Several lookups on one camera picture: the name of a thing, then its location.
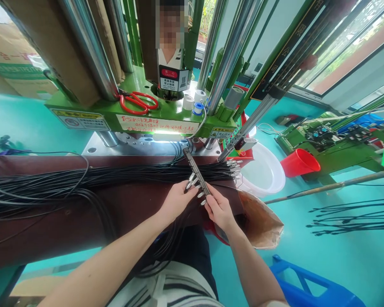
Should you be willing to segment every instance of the brown conveyor belt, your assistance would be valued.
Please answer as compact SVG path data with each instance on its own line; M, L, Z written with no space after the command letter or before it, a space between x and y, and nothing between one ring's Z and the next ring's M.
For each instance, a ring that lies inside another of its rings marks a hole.
M88 157L92 167L164 163L172 159L173 157ZM215 157L197 156L195 161L198 165L209 164L215 162ZM84 166L83 159L78 156L0 157L0 175L39 174ZM223 181L221 184L234 187L232 180ZM171 186L171 184L156 182L132 183L100 188L95 192L105 202L119 235L124 235L157 212ZM235 190L217 188L229 199L234 214L243 213L241 201ZM190 205L196 205L197 208L188 218L187 225L203 222L202 211L200 211L202 208L198 208L197 200L193 202ZM1 221L0 241L26 228L39 218ZM95 209L84 200L78 203L69 201L66 202L64 209L47 215L28 230L1 243L0 268L27 264L103 245L105 245L104 232Z

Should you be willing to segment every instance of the handwritten sign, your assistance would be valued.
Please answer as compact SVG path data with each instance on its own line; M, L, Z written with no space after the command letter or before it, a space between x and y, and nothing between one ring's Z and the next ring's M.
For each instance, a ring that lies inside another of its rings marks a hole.
M195 122L181 122L122 114L116 114L116 117L122 129L127 131L192 134L199 126L199 123Z

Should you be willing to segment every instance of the striped clothing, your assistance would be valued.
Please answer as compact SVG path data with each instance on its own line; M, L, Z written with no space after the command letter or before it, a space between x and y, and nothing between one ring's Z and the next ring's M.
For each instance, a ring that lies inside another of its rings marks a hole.
M196 269L172 261L150 278L133 278L108 307L223 307ZM287 307L271 302L268 307Z

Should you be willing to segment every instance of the human hand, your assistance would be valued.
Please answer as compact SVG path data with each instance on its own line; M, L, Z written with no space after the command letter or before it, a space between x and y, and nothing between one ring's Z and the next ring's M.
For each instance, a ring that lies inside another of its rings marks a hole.
M229 201L218 190L206 183L212 195L206 196L207 204L205 209L208 211L209 218L216 223L226 235L240 229L230 208Z
M198 190L195 186L192 186L187 193L185 191L187 180L184 180L180 183L176 183L169 190L168 195L166 196L165 201L159 212L163 219L169 225L172 223L186 208L188 203L192 198L198 193Z

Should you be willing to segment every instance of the red bucket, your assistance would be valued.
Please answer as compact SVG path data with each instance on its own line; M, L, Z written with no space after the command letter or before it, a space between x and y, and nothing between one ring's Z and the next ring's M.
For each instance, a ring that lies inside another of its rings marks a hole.
M320 171L321 167L316 158L304 149L298 148L285 157L280 164L286 177L296 177L314 171Z

